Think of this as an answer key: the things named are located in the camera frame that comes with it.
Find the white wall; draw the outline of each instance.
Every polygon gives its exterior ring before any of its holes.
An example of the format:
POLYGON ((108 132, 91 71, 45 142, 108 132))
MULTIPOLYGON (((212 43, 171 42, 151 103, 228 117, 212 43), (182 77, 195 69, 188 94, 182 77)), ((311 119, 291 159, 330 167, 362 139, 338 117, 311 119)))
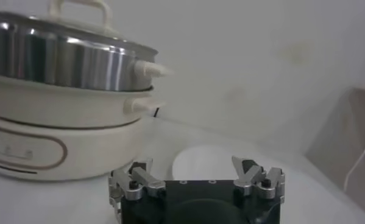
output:
MULTIPOLYGON (((0 0, 46 13, 47 0, 0 0)), ((177 75, 155 81, 160 117, 267 147, 309 144, 333 102, 365 82, 365 0, 109 0, 124 35, 177 75)), ((84 21, 96 10, 67 6, 84 21)))

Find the screw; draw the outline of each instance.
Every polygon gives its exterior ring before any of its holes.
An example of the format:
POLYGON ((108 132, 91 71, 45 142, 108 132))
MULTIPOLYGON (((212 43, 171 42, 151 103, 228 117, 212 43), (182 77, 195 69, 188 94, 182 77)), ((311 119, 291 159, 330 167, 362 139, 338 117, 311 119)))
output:
POLYGON ((129 182, 129 189, 135 190, 139 188, 139 183, 135 180, 129 182))
POLYGON ((272 181, 270 179, 264 179, 261 182, 262 187, 269 188, 272 186, 272 181))

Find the white cable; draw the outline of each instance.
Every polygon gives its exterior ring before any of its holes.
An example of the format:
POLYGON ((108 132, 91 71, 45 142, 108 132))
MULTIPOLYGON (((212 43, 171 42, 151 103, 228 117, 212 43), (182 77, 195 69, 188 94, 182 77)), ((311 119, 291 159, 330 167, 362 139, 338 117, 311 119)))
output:
POLYGON ((358 160, 355 162, 355 164, 353 165, 353 167, 349 170, 349 172, 346 174, 346 178, 345 178, 345 182, 343 184, 343 191, 346 192, 347 190, 347 185, 349 183, 349 178, 352 175, 352 173, 354 172, 354 170, 357 168, 357 166, 359 165, 359 163, 361 162, 361 160, 365 157, 365 149, 362 152, 362 154, 360 155, 360 157, 358 158, 358 160))

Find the white tabletop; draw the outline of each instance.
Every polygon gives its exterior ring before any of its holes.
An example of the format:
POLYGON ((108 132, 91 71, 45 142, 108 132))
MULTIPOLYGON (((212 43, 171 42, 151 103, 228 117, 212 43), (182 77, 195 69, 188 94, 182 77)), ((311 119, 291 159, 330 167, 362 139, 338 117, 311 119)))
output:
MULTIPOLYGON (((365 213, 299 155, 268 152, 248 142, 159 119, 142 158, 154 159, 152 175, 169 179, 171 164, 183 149, 213 145, 286 172, 282 223, 365 223, 365 213)), ((40 183, 0 176, 0 224, 112 224, 107 177, 40 183)))

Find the white handle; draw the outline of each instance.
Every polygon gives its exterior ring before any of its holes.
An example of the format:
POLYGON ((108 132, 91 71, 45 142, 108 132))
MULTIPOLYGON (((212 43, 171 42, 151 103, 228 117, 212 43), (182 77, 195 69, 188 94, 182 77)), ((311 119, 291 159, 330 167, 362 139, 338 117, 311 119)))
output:
POLYGON ((136 75, 150 76, 153 78, 173 75, 173 72, 162 66, 148 61, 138 60, 135 63, 134 71, 136 75))
POLYGON ((164 102, 156 101, 151 97, 129 99, 125 102, 124 111, 126 113, 139 113, 155 110, 163 105, 165 105, 164 102))
POLYGON ((64 2, 72 2, 76 4, 87 5, 102 10, 102 25, 105 29, 109 29, 112 20, 112 11, 109 5, 104 0, 50 0, 49 1, 49 15, 56 18, 61 18, 62 4, 64 2))

